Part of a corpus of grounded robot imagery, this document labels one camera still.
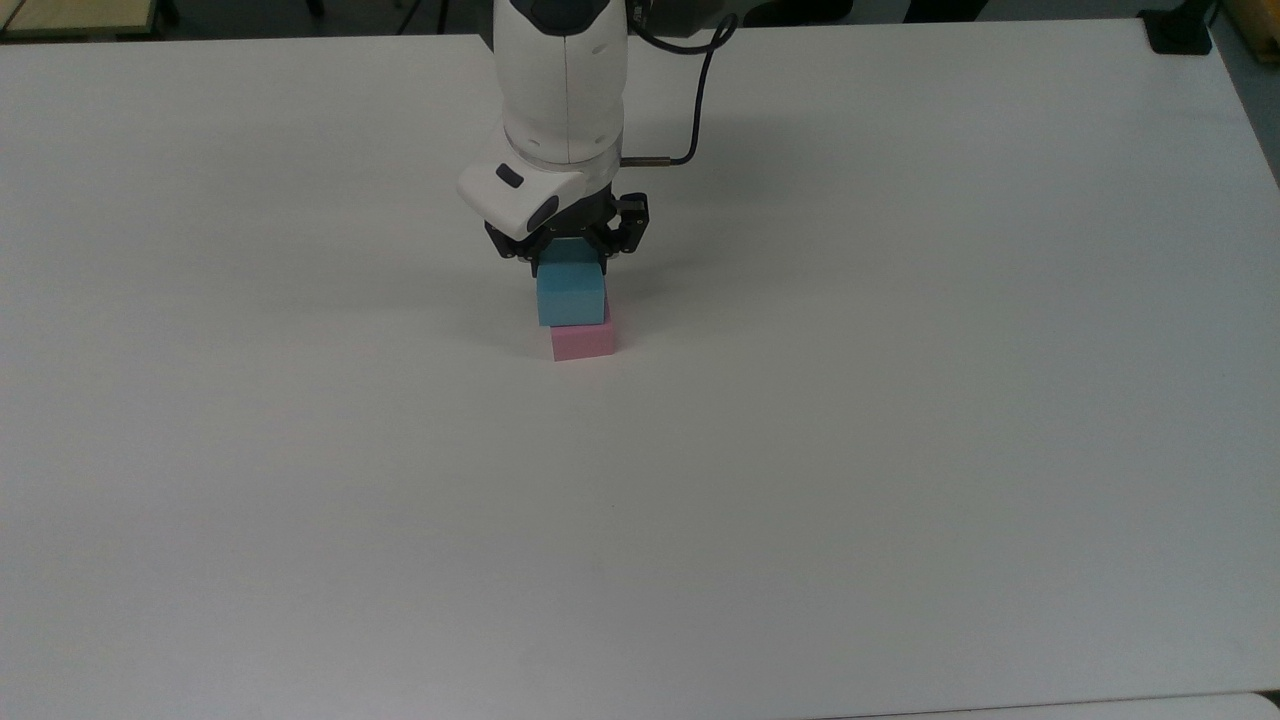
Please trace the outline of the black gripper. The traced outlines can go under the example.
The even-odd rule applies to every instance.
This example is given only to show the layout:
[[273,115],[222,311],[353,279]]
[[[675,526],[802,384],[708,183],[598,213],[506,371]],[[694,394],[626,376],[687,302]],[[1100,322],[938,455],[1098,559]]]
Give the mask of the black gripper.
[[552,263],[595,263],[607,277],[609,260],[637,251],[650,224],[649,197],[645,193],[617,196],[604,190],[547,218],[547,223],[522,238],[511,237],[485,223],[484,229],[497,252],[530,265],[531,278],[540,266]]

